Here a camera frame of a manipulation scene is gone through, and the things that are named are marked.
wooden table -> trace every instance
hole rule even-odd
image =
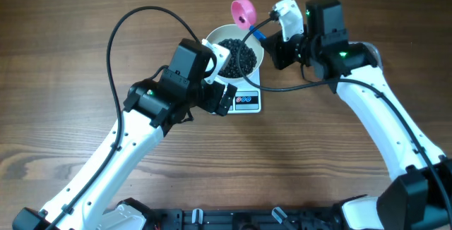
[[[56,195],[112,127],[105,50],[126,12],[163,6],[205,37],[232,23],[231,1],[0,0],[0,229],[22,207],[40,209]],[[252,1],[263,20],[279,0]],[[341,1],[350,40],[379,48],[398,99],[451,154],[452,0]],[[132,83],[169,63],[183,37],[163,13],[124,23],[112,51],[121,102]],[[277,71],[268,56],[261,77],[264,85],[303,83],[298,65]],[[389,184],[376,146],[327,87],[266,92],[260,114],[193,113],[193,123],[176,125],[142,160],[112,205],[128,197],[154,208],[331,205]]]

wooden surface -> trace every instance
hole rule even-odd
[[[232,0],[0,0],[0,229],[77,173],[116,115],[105,71],[107,40],[138,6],[164,6],[198,37],[232,22]],[[279,0],[252,0],[263,20]],[[304,7],[307,0],[297,0]],[[452,0],[341,0],[350,40],[374,43],[385,76],[420,128],[452,153]],[[278,29],[265,28],[265,33]],[[121,102],[130,85],[169,63],[189,34],[166,14],[128,19],[112,63]],[[299,66],[262,83],[303,83]],[[375,145],[327,87],[264,93],[263,111],[220,118],[200,109],[175,126],[126,180],[112,205],[239,208],[330,205],[389,184]]]

black beans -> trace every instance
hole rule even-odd
[[[226,47],[231,51],[231,60],[227,64],[226,68],[218,73],[225,78],[241,78],[239,67],[237,67],[237,51],[241,40],[227,39],[218,43],[222,47]],[[240,50],[240,67],[243,72],[248,75],[253,71],[254,66],[257,64],[257,58],[253,49],[249,48],[246,44]]]

plastic container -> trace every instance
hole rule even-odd
[[[215,29],[214,31],[212,31],[207,36],[206,40],[208,40],[212,44],[218,44],[222,40],[226,40],[226,39],[242,40],[248,32],[249,32],[249,30],[240,29],[235,24],[224,25],[224,26],[220,26],[217,29]],[[249,48],[253,49],[254,54],[256,55],[256,60],[257,60],[257,63],[253,68],[253,71],[250,72],[250,74],[248,74],[248,76],[247,76],[247,77],[251,77],[253,75],[253,73],[255,73],[259,69],[259,66],[262,64],[264,50],[263,50],[263,47],[261,46],[261,43],[253,35],[251,35],[248,38],[248,40],[245,42],[245,44]],[[219,75],[218,77],[219,77],[219,79],[221,79],[221,81],[223,81],[225,83],[238,83],[238,82],[241,82],[244,80],[243,78],[225,78],[225,77],[222,77],[221,75]]]

white bowl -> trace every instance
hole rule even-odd
[[[249,30],[242,30],[239,27],[237,27],[235,24],[224,25],[224,26],[220,26],[217,29],[215,29],[214,31],[212,31],[207,36],[206,40],[208,40],[212,44],[218,44],[222,40],[226,40],[226,39],[242,40],[248,32],[249,32]],[[259,66],[262,64],[263,47],[261,47],[261,43],[254,37],[254,35],[249,36],[249,38],[246,40],[245,44],[249,48],[253,49],[253,51],[256,55],[256,60],[257,60],[257,63],[253,68],[253,71],[250,74],[248,74],[248,76],[247,76],[247,77],[251,77],[251,75],[253,75],[253,73],[256,72],[259,69]],[[226,83],[237,83],[237,82],[244,80],[243,78],[225,78],[225,77],[222,77],[221,75],[219,75],[218,77],[219,77],[219,79],[221,79],[223,82],[226,82]]]

